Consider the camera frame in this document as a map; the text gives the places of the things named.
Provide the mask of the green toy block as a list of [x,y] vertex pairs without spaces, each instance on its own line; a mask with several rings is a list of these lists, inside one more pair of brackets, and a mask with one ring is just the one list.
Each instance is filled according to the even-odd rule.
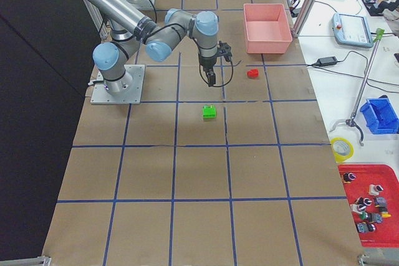
[[216,118],[217,110],[214,105],[204,105],[202,107],[202,116],[204,120]]

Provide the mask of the pink plastic box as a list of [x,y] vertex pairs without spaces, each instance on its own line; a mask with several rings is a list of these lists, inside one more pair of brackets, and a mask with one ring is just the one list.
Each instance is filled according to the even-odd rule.
[[245,4],[244,40],[248,54],[283,54],[292,42],[283,4]]

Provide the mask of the red toy block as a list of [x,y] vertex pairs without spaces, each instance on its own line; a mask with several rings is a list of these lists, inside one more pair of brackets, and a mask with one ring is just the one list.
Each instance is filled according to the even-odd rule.
[[258,69],[249,69],[247,72],[248,78],[258,78],[259,77],[259,70]]

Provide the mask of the black power adapter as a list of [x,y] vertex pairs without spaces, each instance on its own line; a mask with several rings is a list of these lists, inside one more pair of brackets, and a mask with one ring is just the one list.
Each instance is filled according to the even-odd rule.
[[335,56],[329,56],[329,57],[322,57],[317,59],[317,62],[315,63],[316,66],[318,67],[327,67],[331,65],[336,65],[339,61]]

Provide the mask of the teach pendant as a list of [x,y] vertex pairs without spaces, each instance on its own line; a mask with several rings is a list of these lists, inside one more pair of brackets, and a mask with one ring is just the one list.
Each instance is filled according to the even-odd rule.
[[340,45],[371,48],[373,39],[366,17],[335,13],[332,17],[332,30]]

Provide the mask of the yellow tape roll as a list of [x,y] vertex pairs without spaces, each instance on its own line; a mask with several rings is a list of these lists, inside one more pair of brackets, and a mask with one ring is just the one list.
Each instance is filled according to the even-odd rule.
[[337,163],[342,163],[354,154],[352,144],[345,138],[336,137],[331,140],[331,147]]

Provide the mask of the reacher grabber tool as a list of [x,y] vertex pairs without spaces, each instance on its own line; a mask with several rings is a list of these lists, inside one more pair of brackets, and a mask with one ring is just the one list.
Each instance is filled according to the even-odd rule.
[[364,76],[363,76],[362,84],[360,86],[360,89],[359,89],[359,92],[358,92],[358,95],[357,95],[353,110],[351,112],[351,115],[350,115],[350,117],[348,119],[337,120],[332,125],[331,129],[329,130],[330,132],[333,132],[340,125],[347,125],[348,127],[356,128],[359,131],[359,133],[360,133],[360,138],[359,138],[359,141],[358,141],[360,146],[364,146],[364,143],[363,143],[364,134],[363,134],[363,131],[362,131],[361,127],[359,127],[356,124],[355,117],[357,115],[358,108],[359,108],[359,105],[360,105],[360,101],[362,99],[362,95],[363,95],[363,92],[365,90],[365,86],[366,86],[366,83],[368,81],[368,77],[370,75],[370,71],[371,71],[373,62],[375,60],[375,56],[377,54],[378,46],[380,45],[380,41],[381,41],[381,39],[383,37],[383,34],[385,33],[385,30],[382,29],[382,28],[377,28],[375,32],[376,32],[376,37],[374,39],[374,45],[373,45],[372,54],[371,54],[370,59],[368,60],[367,67],[365,69],[365,73],[364,73]]

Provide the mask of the blue storage bin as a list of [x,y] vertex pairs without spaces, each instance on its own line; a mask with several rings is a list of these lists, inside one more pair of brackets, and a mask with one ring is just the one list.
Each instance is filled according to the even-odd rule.
[[398,116],[387,97],[367,98],[361,106],[360,112],[372,134],[398,133]]

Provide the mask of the red tray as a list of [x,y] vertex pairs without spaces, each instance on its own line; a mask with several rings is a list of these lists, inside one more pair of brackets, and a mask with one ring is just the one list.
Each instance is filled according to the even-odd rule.
[[364,247],[398,247],[398,179],[385,164],[341,164],[339,173]]

